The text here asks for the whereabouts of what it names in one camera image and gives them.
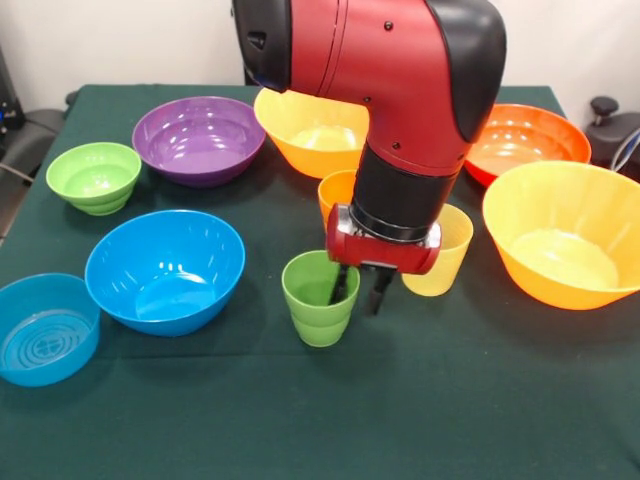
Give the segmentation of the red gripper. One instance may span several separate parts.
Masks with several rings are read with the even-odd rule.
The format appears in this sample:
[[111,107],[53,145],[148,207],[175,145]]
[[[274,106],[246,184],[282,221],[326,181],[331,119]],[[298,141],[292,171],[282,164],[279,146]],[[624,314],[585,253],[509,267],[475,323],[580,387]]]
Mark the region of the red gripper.
[[330,304],[342,302],[348,295],[349,266],[384,267],[376,270],[369,293],[368,311],[377,315],[395,270],[403,274],[426,274],[439,255],[442,229],[435,222],[418,242],[399,243],[366,233],[357,225],[346,204],[334,204],[327,222],[326,249],[329,258],[340,263],[329,298]]

